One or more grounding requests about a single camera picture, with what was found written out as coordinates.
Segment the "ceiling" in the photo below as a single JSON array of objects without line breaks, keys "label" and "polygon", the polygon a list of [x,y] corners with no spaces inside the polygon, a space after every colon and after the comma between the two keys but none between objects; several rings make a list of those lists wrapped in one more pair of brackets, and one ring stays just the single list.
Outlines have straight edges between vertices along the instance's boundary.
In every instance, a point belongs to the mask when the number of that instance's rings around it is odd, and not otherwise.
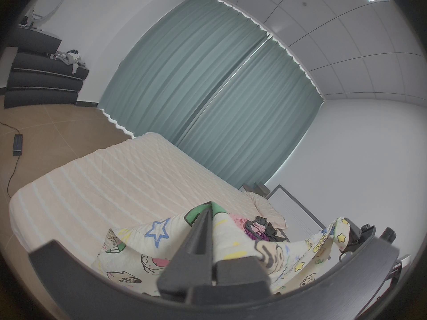
[{"label": "ceiling", "polygon": [[427,107],[424,51],[382,0],[225,0],[273,32],[325,99],[391,99]]}]

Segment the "beige floor tile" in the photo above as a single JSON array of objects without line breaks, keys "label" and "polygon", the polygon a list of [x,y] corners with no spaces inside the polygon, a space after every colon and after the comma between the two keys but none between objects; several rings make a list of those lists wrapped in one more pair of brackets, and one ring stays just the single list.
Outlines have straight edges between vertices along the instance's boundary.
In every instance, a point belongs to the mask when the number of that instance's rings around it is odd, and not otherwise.
[{"label": "beige floor tile", "polygon": [[68,319],[41,284],[29,261],[27,251],[15,236],[10,239],[5,254],[11,270],[29,291],[30,296],[37,299],[58,320]]},{"label": "beige floor tile", "polygon": [[130,139],[106,118],[59,122],[55,126],[79,157]]},{"label": "beige floor tile", "polygon": [[[26,105],[0,110],[0,121],[17,129],[52,122],[43,105]],[[14,130],[0,125],[0,135],[9,132],[14,132]]]},{"label": "beige floor tile", "polygon": [[[10,182],[11,196],[26,184],[77,158],[53,123],[25,128],[21,133],[23,154]],[[18,158],[12,156],[13,138],[14,133],[9,133],[0,141],[0,181],[6,195],[7,183]]]},{"label": "beige floor tile", "polygon": [[3,188],[0,186],[0,246],[2,248],[6,247],[12,234],[9,218],[9,198],[4,195]]},{"label": "beige floor tile", "polygon": [[105,118],[101,110],[93,107],[76,107],[72,104],[47,104],[45,108],[53,122]]}]

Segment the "black dresser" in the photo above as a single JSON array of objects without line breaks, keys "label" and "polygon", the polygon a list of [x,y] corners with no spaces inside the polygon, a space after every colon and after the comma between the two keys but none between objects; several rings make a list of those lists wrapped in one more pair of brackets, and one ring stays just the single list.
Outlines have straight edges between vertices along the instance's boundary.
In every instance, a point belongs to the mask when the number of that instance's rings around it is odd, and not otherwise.
[{"label": "black dresser", "polygon": [[30,104],[76,104],[89,70],[50,59],[61,40],[34,29],[18,27],[8,46],[18,48],[9,73],[4,108]]}]

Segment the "white cartoon blanket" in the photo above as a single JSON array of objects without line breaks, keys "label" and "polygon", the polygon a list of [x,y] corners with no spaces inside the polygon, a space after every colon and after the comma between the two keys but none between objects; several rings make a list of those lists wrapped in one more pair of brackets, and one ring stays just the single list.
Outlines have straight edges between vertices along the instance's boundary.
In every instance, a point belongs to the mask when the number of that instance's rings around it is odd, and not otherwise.
[{"label": "white cartoon blanket", "polygon": [[250,239],[216,203],[187,213],[143,224],[110,229],[92,268],[137,293],[160,296],[156,280],[188,235],[197,216],[212,206],[213,262],[256,256],[270,276],[272,293],[287,293],[313,282],[333,243],[344,249],[350,225],[338,218],[326,229],[300,242]]}]

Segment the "striped bed sheet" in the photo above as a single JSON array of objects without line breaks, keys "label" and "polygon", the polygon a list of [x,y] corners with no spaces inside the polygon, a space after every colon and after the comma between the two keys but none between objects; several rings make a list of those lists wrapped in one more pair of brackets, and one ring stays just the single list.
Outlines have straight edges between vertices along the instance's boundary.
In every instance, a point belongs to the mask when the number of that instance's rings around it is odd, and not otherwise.
[{"label": "striped bed sheet", "polygon": [[249,219],[260,215],[250,197],[147,133],[54,169],[15,193],[9,209],[28,252],[56,239],[90,266],[109,228],[161,220],[207,201]]}]

